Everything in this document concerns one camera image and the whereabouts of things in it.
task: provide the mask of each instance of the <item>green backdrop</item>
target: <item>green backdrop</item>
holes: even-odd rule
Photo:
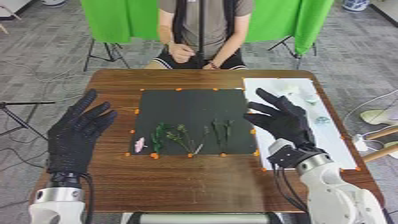
[[[333,0],[253,0],[246,42],[294,37],[294,52],[303,54],[316,41]],[[92,37],[126,43],[131,37],[158,39],[156,0],[81,0]]]

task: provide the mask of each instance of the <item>floor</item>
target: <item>floor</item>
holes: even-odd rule
[[[31,126],[44,133],[81,94],[92,72],[104,67],[122,68],[122,64],[92,61],[88,72],[81,72],[90,32],[78,0],[69,0],[60,8],[46,8],[37,1],[21,17],[22,21],[1,22],[10,34],[0,33],[0,101],[56,101],[54,105],[38,107],[31,120]],[[243,58],[252,69],[294,67],[294,60],[282,47],[266,51],[273,43],[269,41],[243,46]],[[143,67],[159,48],[158,42],[140,39],[124,45],[122,55],[133,68]],[[396,52],[396,27],[373,9],[348,13],[335,4],[317,38],[317,57],[307,54],[301,69],[316,74],[341,119],[362,102],[398,88]],[[357,115],[365,109],[390,106],[394,100],[396,95],[390,95],[355,111],[344,123],[349,133],[365,133],[381,127],[365,125]],[[26,116],[30,107],[8,108],[21,117]],[[1,113],[0,126],[0,131],[15,126]],[[21,157],[30,158],[42,154],[46,143],[21,130],[0,137],[0,149],[5,148],[14,148]],[[30,162],[42,165],[44,159],[46,154]],[[7,168],[15,163],[14,153],[1,150],[1,224],[28,223],[26,198],[40,174],[40,169],[24,164]],[[385,157],[367,167],[385,196],[385,208],[392,212],[398,209],[398,160]],[[118,214],[97,214],[95,223],[117,223],[118,218]]]

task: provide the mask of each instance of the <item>wooden table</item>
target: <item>wooden table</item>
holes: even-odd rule
[[[332,109],[314,75],[305,71],[200,71],[200,70],[101,70],[86,89],[99,93],[97,101],[111,103],[118,117],[99,139],[88,172],[95,184],[95,212],[296,212],[273,185],[271,172],[261,171],[259,157],[252,155],[124,156],[134,126],[140,89],[243,88],[245,78],[309,78],[333,118],[341,136],[360,171],[342,172],[344,180],[367,189],[383,204],[381,193],[349,137]],[[296,173],[287,179],[298,195],[307,190]]]

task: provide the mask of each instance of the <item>black mat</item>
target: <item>black mat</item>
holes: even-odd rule
[[[184,124],[190,137],[198,145],[204,125],[209,134],[198,154],[220,154],[211,122],[232,120],[230,138],[227,142],[227,154],[250,154],[255,151],[255,141],[250,134],[250,123],[243,120],[246,101],[241,90],[147,90],[140,98],[140,114],[134,121],[134,134],[131,140],[131,154],[134,153],[134,141],[143,137],[147,148],[138,154],[152,153],[150,134],[159,122],[172,125]],[[165,147],[159,154],[181,155],[186,150],[163,138]]]

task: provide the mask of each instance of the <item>white cabinet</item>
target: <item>white cabinet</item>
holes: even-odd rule
[[[31,0],[0,0],[0,5],[3,4],[12,12],[17,12],[21,7],[28,4]],[[0,17],[8,17],[8,12],[0,8]]]
[[[383,2],[373,1],[373,5],[398,22],[398,0],[385,0]]]

